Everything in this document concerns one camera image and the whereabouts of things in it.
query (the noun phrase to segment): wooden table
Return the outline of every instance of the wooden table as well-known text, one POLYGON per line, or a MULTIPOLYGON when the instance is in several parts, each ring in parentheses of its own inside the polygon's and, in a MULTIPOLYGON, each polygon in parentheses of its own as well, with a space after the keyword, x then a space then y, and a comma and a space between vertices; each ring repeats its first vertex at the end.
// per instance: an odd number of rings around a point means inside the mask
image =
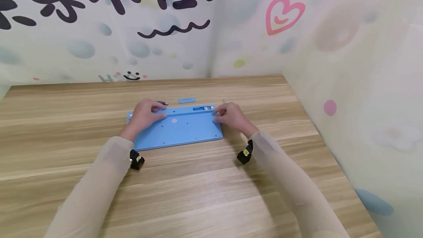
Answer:
MULTIPOLYGON (((382 237, 281 76, 12 87, 0 102, 0 236, 42 237, 59 205, 142 98, 238 103, 314 180, 352 238, 382 237)), ((223 140, 142 152, 104 237, 300 237, 293 214, 223 127, 223 140)))

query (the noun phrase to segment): forearm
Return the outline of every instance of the forearm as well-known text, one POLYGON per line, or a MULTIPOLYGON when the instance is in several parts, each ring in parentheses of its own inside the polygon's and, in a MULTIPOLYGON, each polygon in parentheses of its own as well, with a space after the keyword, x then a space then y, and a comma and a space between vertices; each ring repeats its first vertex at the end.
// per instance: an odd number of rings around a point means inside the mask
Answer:
POLYGON ((97 237, 113 197, 130 166, 134 144, 112 137, 59 208, 46 238, 97 237))
POLYGON ((303 238, 348 238, 323 194, 270 135, 256 132, 253 156, 295 214, 303 238))

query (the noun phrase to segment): green dot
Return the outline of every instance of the green dot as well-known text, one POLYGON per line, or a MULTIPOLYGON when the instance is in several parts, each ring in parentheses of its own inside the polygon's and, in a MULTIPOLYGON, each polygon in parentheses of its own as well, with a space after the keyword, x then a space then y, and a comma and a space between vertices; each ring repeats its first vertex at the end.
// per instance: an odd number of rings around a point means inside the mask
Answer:
POLYGON ((245 65, 245 61, 242 59, 238 59, 234 62, 234 67, 235 68, 241 68, 245 65))

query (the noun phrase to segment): pink heart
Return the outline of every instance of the pink heart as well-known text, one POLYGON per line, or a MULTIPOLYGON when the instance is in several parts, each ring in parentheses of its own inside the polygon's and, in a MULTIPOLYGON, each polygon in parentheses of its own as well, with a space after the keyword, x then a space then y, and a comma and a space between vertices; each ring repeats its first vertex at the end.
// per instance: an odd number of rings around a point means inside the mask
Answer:
MULTIPOLYGON (((265 14, 265 26, 266 26, 266 29, 267 29, 267 34, 269 36, 275 35, 279 32, 283 32, 283 31, 286 31, 287 29, 291 28, 292 26, 295 25, 295 23, 297 23, 298 20, 300 20, 300 18, 303 15, 305 9, 306 9, 305 4, 301 3, 301 2, 296 2, 296 3, 293 3, 291 5, 289 0, 273 0, 270 3, 269 7, 267 8, 267 12, 265 14), (294 9, 298 9, 300 11, 300 13, 298 13, 298 16, 292 22, 286 24, 285 26, 280 27, 279 29, 272 29, 271 14, 272 14, 273 8, 278 3, 283 3, 283 10, 282 10, 283 15, 286 15, 287 13, 289 13, 291 10, 294 10, 294 9)), ((278 16, 275 16, 274 21, 275 21, 276 24, 281 25, 281 24, 285 24, 286 22, 288 22, 289 19, 286 18, 286 19, 280 20, 278 16)))

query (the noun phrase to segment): wavy line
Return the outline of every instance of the wavy line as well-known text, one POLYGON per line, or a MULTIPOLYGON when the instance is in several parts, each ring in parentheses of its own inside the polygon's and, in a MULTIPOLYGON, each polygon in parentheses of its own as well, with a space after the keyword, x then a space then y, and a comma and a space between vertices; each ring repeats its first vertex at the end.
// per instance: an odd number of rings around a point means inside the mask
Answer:
POLYGON ((167 32, 161 32, 161 31, 158 31, 158 30, 155 29, 155 30, 153 30, 153 32, 150 35, 145 35, 145 34, 142 34, 141 32, 138 32, 138 35, 140 35, 141 37, 146 38, 146 39, 151 39, 154 36, 156 36, 157 34, 161 35, 161 36, 169 36, 175 31, 187 33, 187 32, 190 32, 193 28, 194 29, 206 29, 206 27, 208 27, 209 25, 210 25, 210 20, 207 20, 206 23, 202 26, 198 26, 194 22, 190 22, 186 29, 181 29, 180 27, 178 27, 176 25, 172 25, 172 27, 170 27, 170 29, 167 32))

